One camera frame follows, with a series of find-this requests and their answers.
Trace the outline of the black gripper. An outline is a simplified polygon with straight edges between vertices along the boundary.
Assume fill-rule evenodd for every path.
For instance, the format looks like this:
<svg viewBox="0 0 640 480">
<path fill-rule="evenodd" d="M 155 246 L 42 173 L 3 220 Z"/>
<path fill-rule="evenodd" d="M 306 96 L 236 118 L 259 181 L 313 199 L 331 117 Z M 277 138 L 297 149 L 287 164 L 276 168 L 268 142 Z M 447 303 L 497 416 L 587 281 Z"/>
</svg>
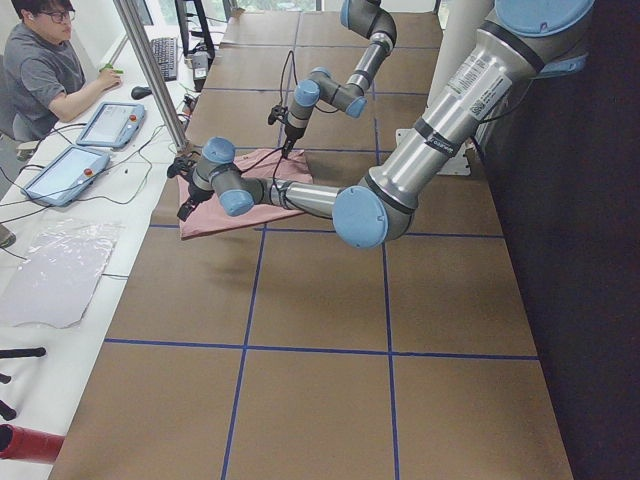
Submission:
<svg viewBox="0 0 640 480">
<path fill-rule="evenodd" d="M 166 171 L 167 178 L 173 179 L 178 187 L 178 199 L 182 204 L 177 212 L 180 221 L 186 221 L 200 203 L 198 196 L 193 196 L 190 191 L 195 165 L 195 159 L 180 155 L 174 158 Z"/>
<path fill-rule="evenodd" d="M 288 158 L 295 143 L 306 132 L 306 108 L 294 103 L 291 107 L 275 105 L 268 116 L 268 124 L 273 125 L 279 121 L 284 125 L 285 141 L 282 145 L 281 155 Z"/>
</svg>

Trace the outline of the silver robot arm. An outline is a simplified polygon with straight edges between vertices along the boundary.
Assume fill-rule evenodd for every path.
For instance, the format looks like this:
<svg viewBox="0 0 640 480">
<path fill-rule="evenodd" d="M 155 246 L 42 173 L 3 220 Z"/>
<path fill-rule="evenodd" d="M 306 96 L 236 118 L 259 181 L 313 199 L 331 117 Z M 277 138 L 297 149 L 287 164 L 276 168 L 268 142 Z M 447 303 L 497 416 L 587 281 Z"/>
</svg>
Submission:
<svg viewBox="0 0 640 480">
<path fill-rule="evenodd" d="M 217 199 L 231 217 L 265 204 L 329 219 L 347 244 L 372 248 L 402 236 L 427 183 L 523 80 L 561 76 L 586 60 L 590 1 L 498 1 L 476 31 L 471 53 L 389 158 L 344 188 L 276 177 L 250 178 L 235 165 L 234 145 L 210 139 L 197 160 L 177 158 L 169 177 L 188 185 L 178 217 Z"/>
<path fill-rule="evenodd" d="M 344 27 L 367 39 L 369 45 L 346 82 L 337 82 L 326 68 L 317 67 L 296 85 L 293 100 L 288 106 L 272 108 L 268 123 L 284 125 L 283 156 L 288 156 L 295 143 L 304 136 L 318 102 L 323 101 L 351 118 L 359 117 L 367 104 L 366 92 L 396 45 L 395 21 L 379 1 L 345 1 L 340 21 Z"/>
</svg>

